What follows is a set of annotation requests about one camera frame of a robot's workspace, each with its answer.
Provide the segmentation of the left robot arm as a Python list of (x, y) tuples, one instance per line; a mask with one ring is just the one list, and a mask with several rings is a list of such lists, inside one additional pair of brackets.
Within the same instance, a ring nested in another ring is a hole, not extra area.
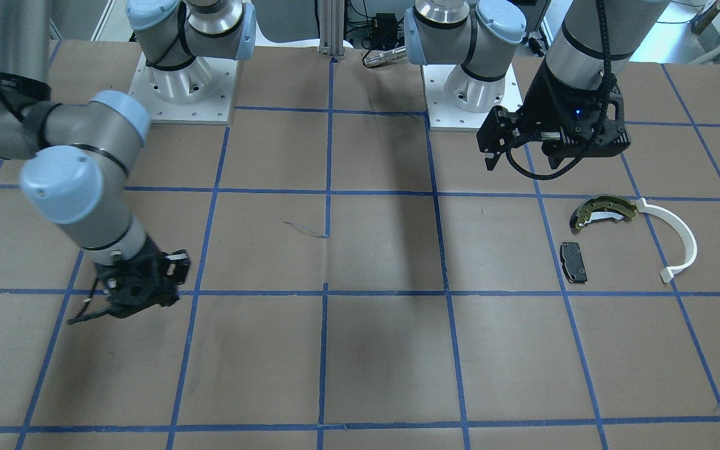
[[(552, 180), (585, 158), (618, 156), (631, 145), (617, 76), (668, 1), (574, 1), (526, 91), (522, 106), (492, 104), (476, 140), (486, 168), (500, 158), (523, 176)], [(449, 92), (465, 110), (469, 88), (503, 88), (528, 34), (509, 1), (417, 1), (403, 17), (410, 63), (454, 66)]]

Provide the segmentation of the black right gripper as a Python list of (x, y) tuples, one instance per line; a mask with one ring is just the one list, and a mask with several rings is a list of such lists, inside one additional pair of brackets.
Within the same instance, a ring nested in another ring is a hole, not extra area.
[(98, 318), (110, 314), (126, 318), (152, 305), (171, 306), (178, 300), (177, 286), (183, 284), (191, 268), (185, 249), (168, 254), (151, 238), (131, 259), (117, 257), (111, 265), (95, 263), (108, 306), (94, 312)]

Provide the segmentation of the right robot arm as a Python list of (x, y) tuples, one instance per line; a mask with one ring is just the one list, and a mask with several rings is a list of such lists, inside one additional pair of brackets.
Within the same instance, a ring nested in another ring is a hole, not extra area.
[[(0, 160), (24, 162), (22, 192), (94, 262), (107, 305), (83, 308), (71, 324), (171, 306), (189, 254), (161, 251), (123, 199), (151, 117), (134, 96), (112, 89), (86, 104), (51, 99), (50, 13), (48, 1), (0, 1)], [(126, 15), (166, 101), (208, 90), (206, 57), (240, 61), (254, 52), (248, 1), (129, 1)]]

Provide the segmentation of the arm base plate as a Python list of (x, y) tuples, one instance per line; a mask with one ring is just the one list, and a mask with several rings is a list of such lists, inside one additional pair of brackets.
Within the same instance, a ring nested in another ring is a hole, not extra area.
[(471, 79), (458, 65), (427, 65), (422, 74), (432, 130), (475, 132), (494, 106), (509, 112), (522, 106), (512, 66), (494, 82)]
[(228, 125), (238, 62), (197, 57), (180, 71), (160, 71), (141, 55), (128, 93), (142, 103), (152, 124)]

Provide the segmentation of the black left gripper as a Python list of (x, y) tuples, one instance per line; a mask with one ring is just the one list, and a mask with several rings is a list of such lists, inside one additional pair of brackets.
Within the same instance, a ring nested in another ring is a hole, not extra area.
[(557, 170), (566, 158), (578, 157), (586, 143), (594, 143), (586, 154), (589, 158), (617, 156), (631, 145), (624, 122), (623, 95), (616, 82), (611, 83), (609, 105), (614, 117), (606, 117), (603, 129), (594, 133), (600, 115), (599, 82), (594, 89), (568, 86), (542, 63), (526, 93), (519, 111), (509, 112), (493, 107), (479, 128), (476, 139), (479, 151), (485, 154), (486, 169), (493, 171), (502, 156), (513, 168), (512, 150), (523, 145), (521, 134), (534, 134), (542, 142), (549, 167)]

